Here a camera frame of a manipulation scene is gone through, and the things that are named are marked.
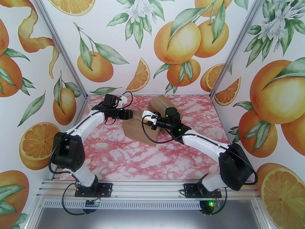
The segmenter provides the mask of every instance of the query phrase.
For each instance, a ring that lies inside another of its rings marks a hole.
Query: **vented metal plate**
[[[87,208],[86,200],[68,199],[65,201],[66,208]],[[44,208],[62,208],[61,199],[45,199]],[[198,210],[199,201],[137,201],[137,200],[115,200],[112,202],[101,200],[99,207],[95,209],[164,209],[164,210]]]

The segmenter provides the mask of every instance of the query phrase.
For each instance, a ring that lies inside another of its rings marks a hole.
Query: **brown cardboard box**
[[[171,101],[166,98],[166,96],[160,95],[148,101],[148,110],[150,112],[159,112],[163,118],[165,117],[165,110],[169,107],[175,107],[180,114],[180,119],[182,120],[182,112],[175,105],[173,105]],[[163,128],[161,129],[161,132],[164,135],[168,134],[167,131]]]
[[[133,118],[129,120],[123,120],[122,123],[125,136],[151,146],[156,146],[156,143],[150,141],[147,136],[145,136],[145,133],[142,129],[141,118],[143,112],[137,110],[132,111],[134,113]],[[150,126],[144,125],[144,129],[151,139],[155,141],[158,140],[160,127],[157,127],[157,130],[154,131]]]

